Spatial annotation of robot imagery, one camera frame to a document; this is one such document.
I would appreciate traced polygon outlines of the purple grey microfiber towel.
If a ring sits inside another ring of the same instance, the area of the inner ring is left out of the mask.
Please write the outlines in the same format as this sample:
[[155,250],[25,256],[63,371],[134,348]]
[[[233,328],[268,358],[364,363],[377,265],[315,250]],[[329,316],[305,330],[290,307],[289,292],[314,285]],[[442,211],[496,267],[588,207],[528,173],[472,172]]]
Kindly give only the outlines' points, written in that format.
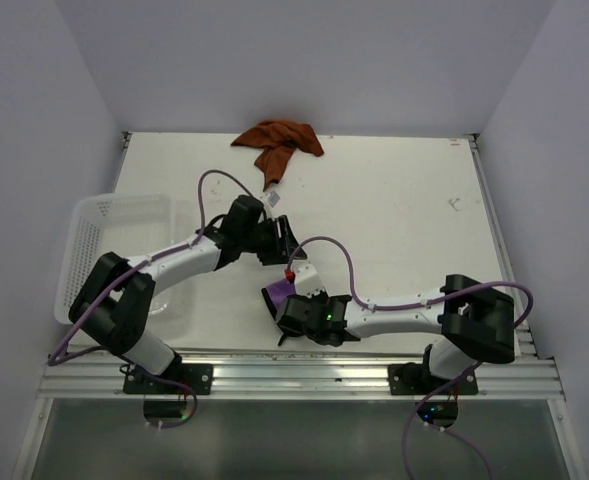
[[287,279],[282,279],[274,282],[261,289],[261,294],[265,305],[274,320],[277,329],[280,331],[281,336],[278,340],[277,346],[281,347],[288,338],[300,337],[300,333],[293,332],[292,330],[283,330],[277,322],[277,313],[280,306],[287,300],[290,295],[296,293],[295,287]]

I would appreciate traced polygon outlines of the rust orange towel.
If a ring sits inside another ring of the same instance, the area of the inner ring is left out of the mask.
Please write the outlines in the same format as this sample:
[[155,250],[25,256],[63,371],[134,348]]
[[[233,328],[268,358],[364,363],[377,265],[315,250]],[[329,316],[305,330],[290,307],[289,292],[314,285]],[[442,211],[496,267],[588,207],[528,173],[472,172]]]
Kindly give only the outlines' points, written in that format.
[[285,119],[259,122],[235,138],[231,147],[258,149],[254,165],[263,173],[263,190],[278,184],[296,150],[321,157],[323,147],[311,125]]

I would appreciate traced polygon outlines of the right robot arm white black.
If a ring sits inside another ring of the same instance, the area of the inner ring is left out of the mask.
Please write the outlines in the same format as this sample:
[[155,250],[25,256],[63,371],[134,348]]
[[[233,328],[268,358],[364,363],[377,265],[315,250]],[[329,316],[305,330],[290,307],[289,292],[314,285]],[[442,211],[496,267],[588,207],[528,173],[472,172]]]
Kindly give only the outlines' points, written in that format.
[[324,288],[306,293],[288,279],[261,290],[283,340],[305,337],[339,347],[388,334],[428,333],[441,339],[425,348],[419,379],[425,389],[442,392],[477,362],[509,364],[515,360],[514,300],[463,275],[414,296],[368,299],[330,296]]

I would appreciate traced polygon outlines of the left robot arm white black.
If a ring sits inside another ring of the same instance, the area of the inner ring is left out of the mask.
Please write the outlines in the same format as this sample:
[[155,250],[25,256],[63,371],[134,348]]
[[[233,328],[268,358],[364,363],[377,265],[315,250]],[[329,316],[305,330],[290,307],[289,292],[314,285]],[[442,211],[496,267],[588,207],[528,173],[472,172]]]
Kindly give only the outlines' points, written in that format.
[[100,347],[147,371],[159,392],[182,379],[180,356],[147,329],[152,300],[175,285],[220,270],[241,255],[264,266],[304,259],[288,217],[271,218],[260,200],[240,195],[227,213],[182,243],[140,258],[102,255],[69,309],[70,321]]

